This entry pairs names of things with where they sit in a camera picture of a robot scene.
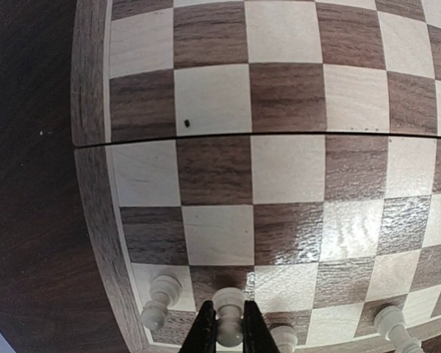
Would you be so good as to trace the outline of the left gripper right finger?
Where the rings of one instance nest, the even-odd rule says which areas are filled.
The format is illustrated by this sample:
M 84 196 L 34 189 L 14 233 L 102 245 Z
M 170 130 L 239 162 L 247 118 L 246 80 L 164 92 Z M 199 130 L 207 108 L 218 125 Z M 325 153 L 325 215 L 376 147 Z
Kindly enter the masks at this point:
M 255 301 L 245 301 L 243 313 L 243 353 L 279 353 Z

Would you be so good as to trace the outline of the white rook chess piece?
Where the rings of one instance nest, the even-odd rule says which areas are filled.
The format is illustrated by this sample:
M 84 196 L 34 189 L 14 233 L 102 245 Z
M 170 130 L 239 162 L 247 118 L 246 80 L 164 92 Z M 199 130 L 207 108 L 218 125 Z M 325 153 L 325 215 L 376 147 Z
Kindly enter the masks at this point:
M 217 316 L 217 342 L 223 347 L 232 348 L 243 342 L 244 302 L 244 292 L 233 287 L 220 289 L 212 297 Z

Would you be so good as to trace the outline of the white queen chess piece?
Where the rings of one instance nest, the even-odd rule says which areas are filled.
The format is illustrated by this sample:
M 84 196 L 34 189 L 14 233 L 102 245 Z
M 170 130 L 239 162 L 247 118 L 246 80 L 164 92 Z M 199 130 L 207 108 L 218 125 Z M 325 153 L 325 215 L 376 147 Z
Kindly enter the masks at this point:
M 377 313 L 373 324 L 377 333 L 393 344 L 395 353 L 424 353 L 422 342 L 407 332 L 400 308 L 394 305 L 386 306 Z

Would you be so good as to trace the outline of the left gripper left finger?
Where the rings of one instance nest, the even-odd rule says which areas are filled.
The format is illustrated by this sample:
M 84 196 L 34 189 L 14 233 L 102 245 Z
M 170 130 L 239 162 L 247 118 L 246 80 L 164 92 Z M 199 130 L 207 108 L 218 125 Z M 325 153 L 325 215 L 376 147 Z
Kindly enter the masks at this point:
M 205 301 L 179 353 L 216 353 L 217 321 L 212 300 Z

